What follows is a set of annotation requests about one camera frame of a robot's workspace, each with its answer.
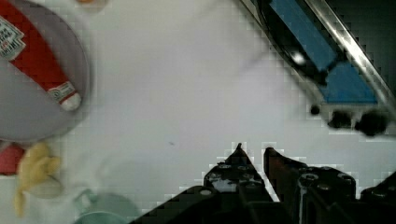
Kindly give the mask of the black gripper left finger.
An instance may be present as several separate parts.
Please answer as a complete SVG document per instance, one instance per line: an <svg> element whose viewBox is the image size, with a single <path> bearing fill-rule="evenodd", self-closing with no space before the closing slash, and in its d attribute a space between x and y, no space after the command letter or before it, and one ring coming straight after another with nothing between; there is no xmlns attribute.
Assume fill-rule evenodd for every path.
<svg viewBox="0 0 396 224"><path fill-rule="evenodd" d="M130 224L292 224L273 201L247 153L238 145L204 177Z"/></svg>

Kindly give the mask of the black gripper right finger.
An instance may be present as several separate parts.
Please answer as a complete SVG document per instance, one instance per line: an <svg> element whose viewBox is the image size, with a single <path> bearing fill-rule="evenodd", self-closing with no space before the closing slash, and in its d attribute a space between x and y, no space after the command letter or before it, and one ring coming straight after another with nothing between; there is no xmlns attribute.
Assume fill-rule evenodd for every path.
<svg viewBox="0 0 396 224"><path fill-rule="evenodd" d="M264 172L295 224L396 224L395 175L356 195L354 177L315 167L268 147Z"/></svg>

